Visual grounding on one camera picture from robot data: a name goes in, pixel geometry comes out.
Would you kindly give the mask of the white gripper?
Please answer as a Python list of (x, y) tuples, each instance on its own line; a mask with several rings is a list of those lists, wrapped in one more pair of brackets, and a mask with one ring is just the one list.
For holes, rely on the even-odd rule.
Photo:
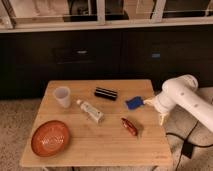
[(166, 120), (166, 114), (170, 111), (169, 98), (164, 94), (158, 94), (155, 97), (146, 99), (144, 103), (154, 107), (160, 113), (159, 124), (162, 126)]

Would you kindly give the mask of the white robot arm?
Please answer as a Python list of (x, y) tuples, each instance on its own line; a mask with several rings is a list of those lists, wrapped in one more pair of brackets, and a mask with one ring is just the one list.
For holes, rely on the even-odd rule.
[(193, 75), (183, 75), (166, 80), (162, 91), (148, 98), (145, 104), (153, 106), (158, 112), (159, 124), (163, 125), (176, 105), (191, 113), (206, 128), (213, 132), (213, 105), (196, 94), (198, 81)]

